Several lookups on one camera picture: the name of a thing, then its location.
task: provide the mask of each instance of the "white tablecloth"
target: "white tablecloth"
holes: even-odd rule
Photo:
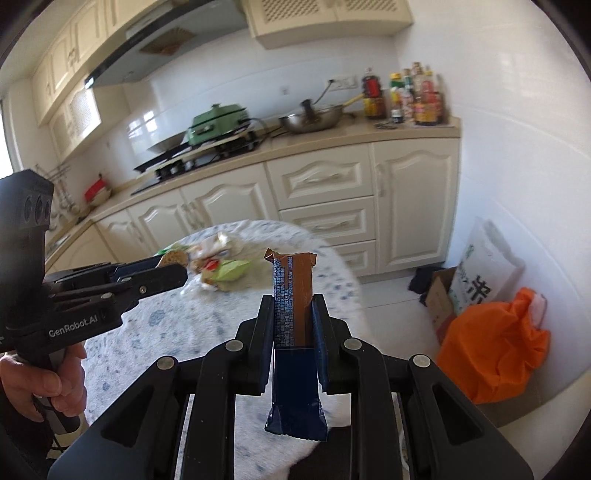
[[[331,316],[347,321],[351,334],[373,342],[360,301],[359,283],[339,254],[324,240],[298,226],[266,220],[216,225],[181,240],[192,244],[225,231],[243,239],[248,258],[261,258],[267,247],[281,253],[313,252],[314,293],[322,293]],[[86,342],[84,362],[88,407],[92,424],[156,359],[179,361],[203,356],[234,337],[240,322],[256,317],[264,294],[272,294],[272,265],[255,262],[240,290],[206,292],[191,297],[182,289],[142,300],[123,315],[124,324]],[[321,393],[329,427],[350,424],[349,396]],[[279,478],[315,442],[277,436],[264,430],[271,408],[271,381],[262,397],[236,399],[235,478]]]

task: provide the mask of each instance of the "white tile wall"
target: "white tile wall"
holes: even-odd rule
[[[591,83],[530,0],[409,3],[415,24],[395,40],[401,66],[422,60],[439,72],[464,127],[448,263],[457,263],[476,216],[492,219],[525,259],[519,286],[548,298],[543,326],[553,337],[535,378],[546,402],[591,364]],[[506,429],[518,449],[528,452],[537,478],[580,426],[580,416],[558,419],[569,415],[565,398],[553,401],[552,418],[532,413]],[[591,400],[583,404],[588,411]],[[523,405],[506,406],[524,413]],[[556,430],[537,455],[528,443],[537,432],[550,431],[544,421]]]
[[[213,103],[240,103],[252,116],[276,118],[303,99],[318,97],[332,76],[355,74],[361,80],[369,66],[385,86],[389,74],[400,69],[393,38],[338,38],[278,50],[264,50],[248,30],[220,38],[127,85],[132,115],[70,161],[69,181],[90,185],[98,171],[113,184],[132,179],[133,167],[154,156],[147,152],[150,145],[187,129]],[[341,103],[360,92],[343,90],[325,98]],[[127,139],[130,124],[141,126],[133,141]],[[84,191],[73,190],[79,197]]]

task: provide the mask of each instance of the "chocolate bar wrapper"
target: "chocolate bar wrapper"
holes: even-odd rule
[[[283,255],[269,249],[265,259],[273,263],[275,296],[273,401],[265,430],[326,441],[311,318],[316,255]]]

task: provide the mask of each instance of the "orange plastic bag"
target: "orange plastic bag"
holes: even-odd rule
[[[539,323],[532,321],[535,297],[522,288],[511,303],[473,305],[451,323],[437,364],[475,404],[522,394],[532,371],[544,362],[550,332],[534,326]],[[534,312],[540,321],[542,315]]]

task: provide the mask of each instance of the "floor tile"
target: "floor tile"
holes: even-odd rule
[[[416,353],[437,356],[439,343],[431,319],[418,300],[366,308],[365,315],[382,353],[404,359]]]
[[[419,297],[408,290],[412,277],[395,278],[361,285],[361,296],[365,307],[378,307],[400,301],[414,300]]]

